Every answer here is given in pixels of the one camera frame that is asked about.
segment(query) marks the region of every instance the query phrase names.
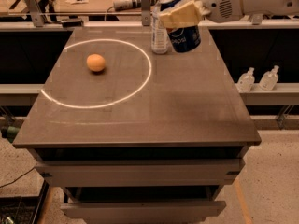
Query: clear bottle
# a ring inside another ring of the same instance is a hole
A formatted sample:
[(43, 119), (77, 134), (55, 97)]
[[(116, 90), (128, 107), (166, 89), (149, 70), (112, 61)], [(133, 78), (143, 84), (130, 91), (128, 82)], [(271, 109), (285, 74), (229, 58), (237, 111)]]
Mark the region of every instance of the clear bottle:
[(152, 11), (151, 50), (156, 54), (165, 54), (168, 51), (168, 34), (158, 18), (160, 8), (161, 4), (158, 0)]
[(236, 87), (240, 92), (249, 92), (254, 84), (253, 76), (254, 68), (251, 67), (247, 73), (242, 74), (240, 79), (237, 81)]
[(263, 90), (273, 90), (274, 86), (278, 83), (278, 69), (279, 66), (275, 65), (271, 71), (267, 71), (263, 74), (263, 77), (260, 81), (260, 87)]

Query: soda can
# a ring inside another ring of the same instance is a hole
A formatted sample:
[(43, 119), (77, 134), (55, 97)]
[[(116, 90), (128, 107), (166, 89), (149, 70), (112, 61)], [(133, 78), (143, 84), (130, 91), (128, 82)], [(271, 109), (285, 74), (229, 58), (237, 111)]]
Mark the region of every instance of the soda can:
[[(173, 7), (181, 0), (161, 0), (161, 11)], [(169, 39), (176, 52), (187, 52), (198, 47), (201, 42), (198, 26), (167, 29)]]

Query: white bottle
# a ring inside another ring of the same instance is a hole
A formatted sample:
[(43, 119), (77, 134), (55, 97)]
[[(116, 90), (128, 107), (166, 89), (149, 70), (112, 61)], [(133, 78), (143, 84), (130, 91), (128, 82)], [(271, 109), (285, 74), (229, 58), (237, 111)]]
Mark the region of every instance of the white bottle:
[(274, 65), (274, 68), (271, 71), (267, 71), (263, 74), (263, 77), (260, 81), (260, 87), (263, 90), (271, 91), (273, 90), (276, 83), (278, 83), (278, 69), (279, 66)]
[(254, 68), (251, 67), (247, 73), (242, 74), (240, 79), (237, 81), (236, 87), (240, 92), (249, 92), (254, 84), (253, 76)]
[(158, 0), (152, 11), (151, 50), (156, 54), (165, 54), (168, 51), (168, 34), (158, 19), (160, 8), (161, 4)]

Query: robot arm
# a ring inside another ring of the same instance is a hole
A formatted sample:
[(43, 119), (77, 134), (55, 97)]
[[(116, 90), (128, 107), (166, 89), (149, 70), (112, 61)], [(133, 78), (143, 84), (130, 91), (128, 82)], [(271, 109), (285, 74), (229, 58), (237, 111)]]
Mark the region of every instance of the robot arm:
[(295, 15), (299, 14), (299, 0), (192, 0), (182, 1), (177, 7), (161, 12), (162, 23), (165, 27), (171, 23), (178, 25), (182, 21), (189, 20), (198, 24), (206, 17), (214, 22), (239, 21), (245, 15), (265, 14), (265, 15)]

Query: water bottle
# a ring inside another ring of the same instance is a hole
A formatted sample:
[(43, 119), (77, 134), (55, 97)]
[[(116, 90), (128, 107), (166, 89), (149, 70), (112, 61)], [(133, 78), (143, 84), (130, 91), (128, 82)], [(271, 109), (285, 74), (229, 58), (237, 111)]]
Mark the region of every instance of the water bottle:
[(165, 54), (168, 51), (168, 34), (158, 18), (160, 8), (161, 4), (158, 0), (152, 11), (151, 50), (156, 54)]
[(263, 74), (263, 77), (259, 84), (263, 90), (273, 90), (276, 83), (278, 83), (278, 69), (279, 66), (275, 65), (271, 71), (267, 71)]
[(238, 80), (236, 87), (240, 92), (249, 92), (254, 84), (253, 76), (254, 68), (251, 67), (247, 73), (242, 74)]

